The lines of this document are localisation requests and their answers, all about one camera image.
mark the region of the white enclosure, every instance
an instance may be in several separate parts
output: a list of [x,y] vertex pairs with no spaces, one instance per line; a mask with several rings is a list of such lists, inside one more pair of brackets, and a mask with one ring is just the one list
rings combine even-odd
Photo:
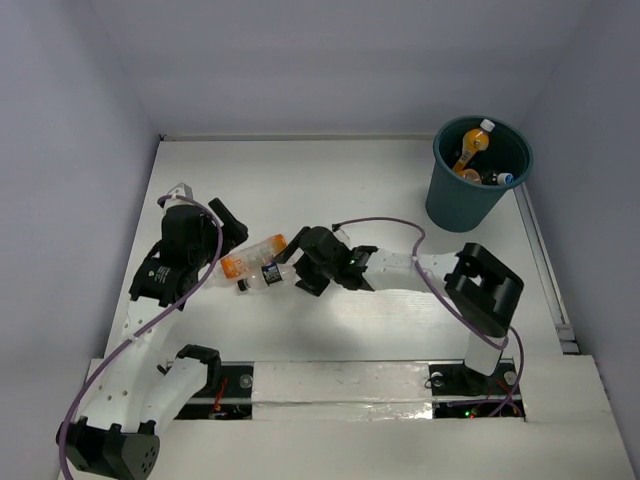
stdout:
[[640,471],[639,22],[637,0],[4,2],[2,477],[57,475],[55,432],[104,353],[160,136],[428,136],[465,114],[533,147],[568,320]]

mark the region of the bottle in bin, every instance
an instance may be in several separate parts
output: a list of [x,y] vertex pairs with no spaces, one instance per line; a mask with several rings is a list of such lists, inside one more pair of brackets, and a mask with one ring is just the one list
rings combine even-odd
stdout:
[[274,235],[256,245],[230,253],[220,259],[224,276],[228,279],[242,278],[250,271],[272,262],[286,246],[287,241],[282,235]]
[[460,176],[471,183],[482,183],[480,174],[472,168],[466,168],[460,172]]
[[296,279],[296,271],[291,265],[279,265],[270,263],[251,272],[251,274],[238,282],[241,292],[247,290],[266,290],[270,287],[293,285]]
[[512,174],[495,169],[482,172],[480,177],[485,185],[509,185],[515,180]]
[[484,119],[480,122],[478,128],[469,130],[462,138],[461,154],[456,163],[453,165],[452,170],[460,174],[473,158],[473,156],[486,150],[489,147],[489,133],[495,128],[495,124],[489,120]]

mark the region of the black robot end effector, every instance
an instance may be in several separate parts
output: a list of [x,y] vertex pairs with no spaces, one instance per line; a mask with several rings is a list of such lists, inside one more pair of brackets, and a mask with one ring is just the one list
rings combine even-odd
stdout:
[[[151,475],[160,452],[155,422],[141,423],[135,433],[122,433],[121,425],[109,430],[87,425],[81,417],[69,426],[66,454],[81,472],[119,480],[145,480]],[[56,443],[60,442],[60,429]]]
[[[209,206],[222,224],[221,256],[249,238],[222,201]],[[161,307],[175,303],[198,282],[198,272],[211,262],[218,248],[218,232],[205,212],[195,205],[168,208],[162,218],[162,238],[147,254],[136,272],[129,294],[131,300],[154,298]]]
[[275,262],[286,263],[298,249],[303,255],[293,266],[300,277],[296,286],[302,290],[320,296],[331,280],[348,290],[372,290],[362,278],[362,273],[377,247],[349,249],[328,228],[304,227],[275,258]]
[[453,272],[444,277],[449,298],[483,334],[505,337],[524,282],[477,243],[467,243],[457,256],[460,260]]

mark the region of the bottle label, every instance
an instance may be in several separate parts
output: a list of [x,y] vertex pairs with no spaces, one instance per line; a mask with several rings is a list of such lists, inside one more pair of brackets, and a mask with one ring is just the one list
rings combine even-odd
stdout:
[[262,267],[262,276],[269,286],[282,281],[282,275],[280,275],[280,269],[276,263],[270,263]]

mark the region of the screw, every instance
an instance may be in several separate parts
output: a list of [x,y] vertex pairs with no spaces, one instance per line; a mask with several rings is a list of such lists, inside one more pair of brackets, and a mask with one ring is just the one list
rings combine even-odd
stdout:
[[431,385],[433,385],[436,388],[442,387],[444,385],[442,372],[433,372],[433,375],[431,375]]
[[245,374],[240,377],[240,387],[251,388],[252,385],[253,377],[251,375]]
[[516,377],[515,372],[506,372],[504,374],[504,381],[507,382],[508,385],[513,385],[516,383]]

